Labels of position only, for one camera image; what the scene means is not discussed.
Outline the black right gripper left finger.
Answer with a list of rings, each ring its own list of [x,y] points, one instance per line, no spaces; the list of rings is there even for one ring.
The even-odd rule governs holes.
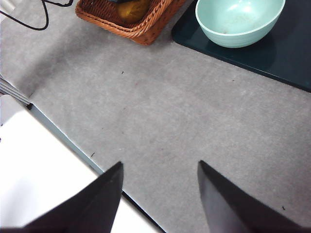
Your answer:
[[[120,203],[123,163],[117,162],[79,193],[46,214],[2,233],[109,233]]]

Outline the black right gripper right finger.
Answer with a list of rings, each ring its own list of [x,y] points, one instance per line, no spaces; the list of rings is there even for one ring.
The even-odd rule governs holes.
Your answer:
[[[250,196],[204,161],[197,168],[201,203],[212,233],[309,233]]]

